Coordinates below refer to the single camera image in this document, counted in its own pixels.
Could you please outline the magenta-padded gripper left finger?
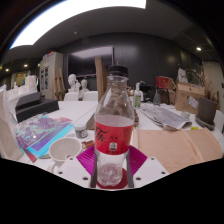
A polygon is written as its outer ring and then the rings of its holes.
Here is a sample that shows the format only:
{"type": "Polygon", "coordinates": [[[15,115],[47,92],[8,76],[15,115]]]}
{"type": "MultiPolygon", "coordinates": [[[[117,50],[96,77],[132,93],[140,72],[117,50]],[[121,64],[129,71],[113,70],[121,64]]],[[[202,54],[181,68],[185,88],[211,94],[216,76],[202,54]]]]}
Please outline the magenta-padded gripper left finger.
{"type": "Polygon", "coordinates": [[[91,146],[77,157],[68,158],[58,169],[57,174],[84,188],[97,185],[97,160],[94,147],[91,146]]]}

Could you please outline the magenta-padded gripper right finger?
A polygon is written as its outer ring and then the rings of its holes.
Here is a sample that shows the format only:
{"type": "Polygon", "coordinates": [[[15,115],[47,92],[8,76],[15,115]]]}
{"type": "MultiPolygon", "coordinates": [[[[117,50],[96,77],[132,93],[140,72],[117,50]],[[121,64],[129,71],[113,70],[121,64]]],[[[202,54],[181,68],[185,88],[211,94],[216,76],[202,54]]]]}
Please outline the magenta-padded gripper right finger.
{"type": "Polygon", "coordinates": [[[133,146],[126,157],[129,188],[140,188],[169,174],[156,157],[147,157],[133,146]]]}

